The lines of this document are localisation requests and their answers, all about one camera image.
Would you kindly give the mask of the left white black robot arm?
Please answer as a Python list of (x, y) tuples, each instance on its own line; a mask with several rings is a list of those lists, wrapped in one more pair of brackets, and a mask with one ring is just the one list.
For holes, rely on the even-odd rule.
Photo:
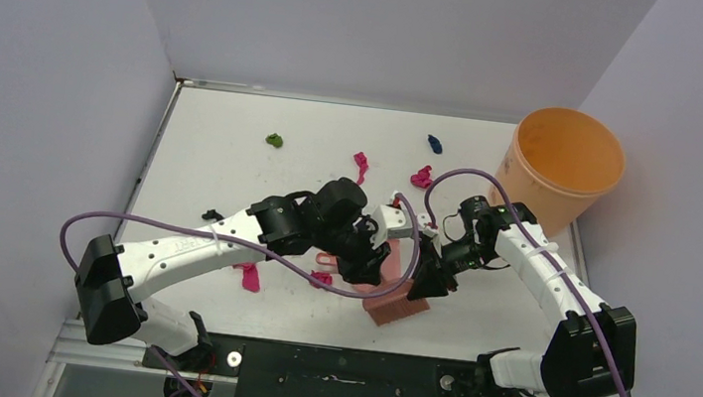
[(407, 236), (399, 207), (362, 213), (364, 191), (348, 178), (317, 192), (267, 197), (194, 234), (117, 244), (92, 239), (74, 277), (86, 339), (93, 345), (137, 338), (158, 346), (185, 370), (208, 358), (204, 323), (192, 312), (154, 299), (174, 284), (242, 263), (301, 256), (317, 248), (336, 257), (351, 284), (376, 284), (391, 233)]

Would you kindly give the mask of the small black clip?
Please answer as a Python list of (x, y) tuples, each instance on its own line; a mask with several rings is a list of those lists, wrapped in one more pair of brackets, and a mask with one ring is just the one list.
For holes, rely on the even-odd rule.
[(224, 219), (224, 217), (217, 210), (212, 208), (212, 209), (209, 209), (206, 212), (202, 213), (202, 219), (205, 221), (219, 222), (219, 221), (222, 221)]

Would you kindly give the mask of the orange plastic bucket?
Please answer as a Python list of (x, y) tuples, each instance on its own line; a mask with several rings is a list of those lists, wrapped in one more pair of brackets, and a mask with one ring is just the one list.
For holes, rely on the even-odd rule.
[(515, 126), (494, 177), (552, 237), (613, 190), (626, 165), (622, 144), (604, 124), (572, 108), (549, 107)]

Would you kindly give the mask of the silver base bolt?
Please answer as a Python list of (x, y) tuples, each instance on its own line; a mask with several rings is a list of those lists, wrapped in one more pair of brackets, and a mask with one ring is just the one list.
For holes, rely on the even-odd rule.
[(229, 367), (236, 368), (240, 365), (242, 361), (242, 355), (238, 350), (232, 350), (226, 355), (226, 364)]

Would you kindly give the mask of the long magenta paper scrap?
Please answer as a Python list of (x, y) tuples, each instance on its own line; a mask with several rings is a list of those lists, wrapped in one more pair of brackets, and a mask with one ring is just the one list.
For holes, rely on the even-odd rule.
[(364, 152), (357, 152), (353, 155), (353, 161), (356, 163), (358, 173), (355, 183), (361, 186), (369, 169), (368, 158)]

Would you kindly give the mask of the pink plastic dustpan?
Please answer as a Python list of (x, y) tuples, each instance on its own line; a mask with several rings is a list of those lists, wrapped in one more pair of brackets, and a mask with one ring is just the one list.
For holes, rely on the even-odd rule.
[(388, 278), (388, 271), (398, 271), (400, 267), (400, 244), (397, 240), (386, 242), (388, 253), (378, 265), (367, 267), (363, 271), (356, 271), (352, 266), (344, 263), (346, 270), (339, 268), (340, 260), (325, 251), (315, 255), (315, 263), (326, 272), (339, 275), (345, 284), (351, 285), (355, 292), (370, 293), (378, 289)]

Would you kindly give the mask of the small magenta paper scrap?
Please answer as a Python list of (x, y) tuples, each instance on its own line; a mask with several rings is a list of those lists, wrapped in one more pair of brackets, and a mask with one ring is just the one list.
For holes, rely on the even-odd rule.
[(316, 270), (313, 270), (311, 271), (310, 276), (311, 279), (309, 283), (316, 289), (322, 289), (333, 285), (334, 276), (326, 271), (317, 272)]

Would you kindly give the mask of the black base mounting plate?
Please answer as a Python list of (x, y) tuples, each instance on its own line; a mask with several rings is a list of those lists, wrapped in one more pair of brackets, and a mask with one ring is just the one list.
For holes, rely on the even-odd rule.
[[(226, 355), (240, 351), (236, 368)], [(193, 353), (147, 350), (147, 368), (171, 365), (191, 383), (231, 379), (234, 397), (535, 397), (486, 386), (478, 362), (213, 333)]]

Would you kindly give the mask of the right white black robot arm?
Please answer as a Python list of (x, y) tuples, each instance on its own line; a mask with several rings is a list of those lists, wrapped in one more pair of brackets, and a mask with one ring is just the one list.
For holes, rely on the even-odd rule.
[(519, 348), (479, 355), (472, 388), (477, 397), (510, 389), (549, 397), (610, 397), (634, 386), (636, 321), (590, 291), (564, 262), (522, 202), (491, 206), (475, 196), (460, 203), (465, 234), (442, 245), (421, 234), (411, 301), (445, 297), (457, 276), (505, 261), (530, 292), (553, 330), (544, 352)]

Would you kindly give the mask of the pink hand brush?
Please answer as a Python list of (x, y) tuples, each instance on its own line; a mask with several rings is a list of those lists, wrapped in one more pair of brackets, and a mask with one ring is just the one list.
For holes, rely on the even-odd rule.
[(378, 327), (430, 310), (427, 300), (412, 301), (405, 295), (394, 294), (364, 299), (362, 306)]

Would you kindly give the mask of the crumpled magenta paper scrap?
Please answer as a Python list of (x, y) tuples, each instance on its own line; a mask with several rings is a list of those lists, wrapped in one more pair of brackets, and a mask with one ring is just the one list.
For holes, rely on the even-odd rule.
[(432, 178), (433, 168), (431, 166), (425, 165), (422, 169), (419, 169), (410, 177), (410, 184), (420, 190), (427, 190), (431, 187), (433, 181)]

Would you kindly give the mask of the dark blue paper scrap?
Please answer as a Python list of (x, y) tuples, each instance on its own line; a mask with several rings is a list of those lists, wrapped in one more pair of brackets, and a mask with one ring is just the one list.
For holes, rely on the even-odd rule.
[(428, 144), (430, 145), (430, 149), (437, 155), (442, 155), (444, 150), (443, 150), (443, 145), (439, 141), (439, 139), (434, 136), (434, 135), (428, 135), (427, 137)]

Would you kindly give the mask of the green paper scrap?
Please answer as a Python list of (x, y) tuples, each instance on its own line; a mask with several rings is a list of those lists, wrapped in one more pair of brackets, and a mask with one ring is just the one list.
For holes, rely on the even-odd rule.
[(282, 146), (284, 146), (283, 137), (278, 133), (271, 133), (266, 136), (265, 142), (271, 145), (273, 148), (281, 148)]

